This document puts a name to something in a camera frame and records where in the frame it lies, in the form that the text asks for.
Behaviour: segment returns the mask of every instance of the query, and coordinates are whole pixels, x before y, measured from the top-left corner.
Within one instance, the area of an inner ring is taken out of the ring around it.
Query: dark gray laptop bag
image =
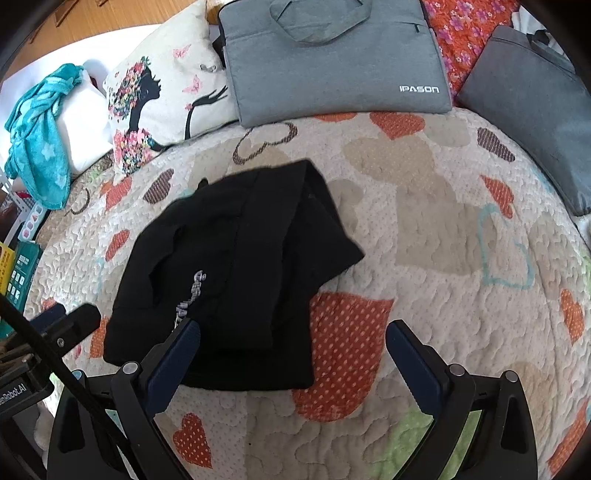
[[[457,100],[526,150],[572,215],[591,213],[591,95],[565,57],[499,26]]]

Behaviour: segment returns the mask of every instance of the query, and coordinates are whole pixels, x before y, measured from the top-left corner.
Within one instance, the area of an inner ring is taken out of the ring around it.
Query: blue gripper pad
[[[33,320],[30,321],[31,325],[35,327],[35,330],[39,333],[47,331],[47,329],[56,321],[66,315],[66,308],[61,303],[56,303],[53,307],[41,312]]]
[[[197,322],[187,322],[146,383],[144,410],[149,418],[166,410],[187,373],[201,341]]]
[[[386,328],[386,348],[413,394],[418,407],[426,415],[437,418],[443,408],[443,393],[437,378],[425,360],[399,328],[391,322]]]

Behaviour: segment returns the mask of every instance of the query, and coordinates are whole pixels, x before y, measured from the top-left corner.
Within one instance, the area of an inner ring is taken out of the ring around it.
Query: ipason logo
[[[408,85],[400,86],[401,92],[417,92],[417,93],[439,93],[439,87],[414,87]]]

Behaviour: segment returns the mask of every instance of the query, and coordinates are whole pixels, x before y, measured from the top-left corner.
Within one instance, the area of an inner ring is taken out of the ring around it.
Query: teal fleece towel
[[[70,194],[70,164],[57,129],[61,103],[82,82],[83,67],[66,63],[17,102],[4,128],[12,146],[4,170],[20,177],[31,196],[45,208],[64,208]]]

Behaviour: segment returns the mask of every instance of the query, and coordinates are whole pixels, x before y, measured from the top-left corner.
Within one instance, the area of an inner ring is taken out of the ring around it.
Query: pink butterfly
[[[184,93],[197,93],[199,91],[199,89],[201,88],[202,84],[201,84],[201,80],[199,80],[199,77],[197,75],[195,75],[195,77],[193,77],[193,84],[190,87],[184,88],[183,92]]]
[[[191,44],[179,49],[179,48],[175,48],[173,50],[173,57],[175,59],[182,59],[184,58],[184,56],[187,54],[187,52],[189,51],[189,48],[191,48]]]

